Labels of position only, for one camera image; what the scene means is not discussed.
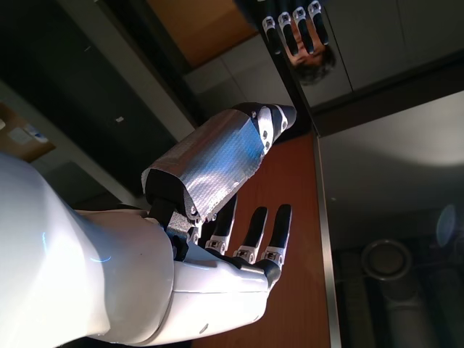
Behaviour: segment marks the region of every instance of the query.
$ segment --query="robot finger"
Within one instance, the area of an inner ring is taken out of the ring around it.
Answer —
[[[227,202],[217,214],[215,230],[210,240],[207,241],[205,249],[213,249],[221,255],[225,254],[231,239],[236,208],[237,195],[234,194],[229,202]]]
[[[267,218],[268,209],[266,207],[259,207],[254,211],[248,233],[243,244],[233,253],[234,257],[240,257],[249,264],[256,261]]]

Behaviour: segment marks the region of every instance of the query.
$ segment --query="robotic arm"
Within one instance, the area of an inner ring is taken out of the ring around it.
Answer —
[[[260,319],[285,260],[291,207],[258,207],[225,256],[236,192],[295,121],[292,107],[240,104],[144,171],[149,213],[80,212],[28,164],[0,154],[0,337],[56,347],[92,336],[133,346],[218,334]],[[202,226],[216,228],[203,249]]]

